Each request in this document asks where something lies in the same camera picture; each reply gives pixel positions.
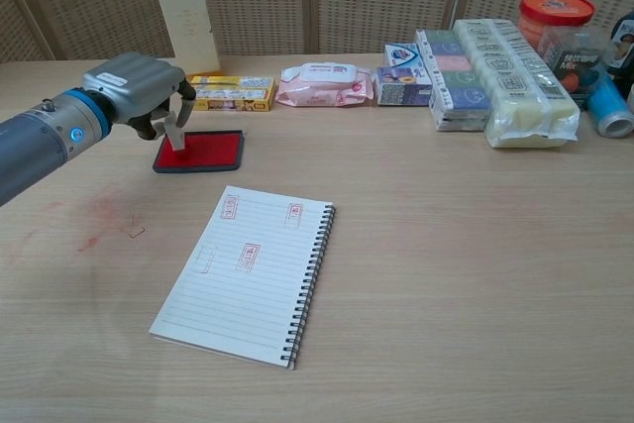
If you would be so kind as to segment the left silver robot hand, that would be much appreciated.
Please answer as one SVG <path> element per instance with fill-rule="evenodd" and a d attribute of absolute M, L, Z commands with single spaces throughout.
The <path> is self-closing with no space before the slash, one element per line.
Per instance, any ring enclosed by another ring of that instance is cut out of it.
<path fill-rule="evenodd" d="M 187 123 L 196 99 L 196 91 L 182 68 L 136 52 L 119 54 L 88 70 L 83 75 L 82 89 L 107 98 L 111 122 L 133 128 L 148 141 L 160 134 L 156 126 L 159 119 L 169 115 L 172 95 L 181 97 L 177 128 Z"/>

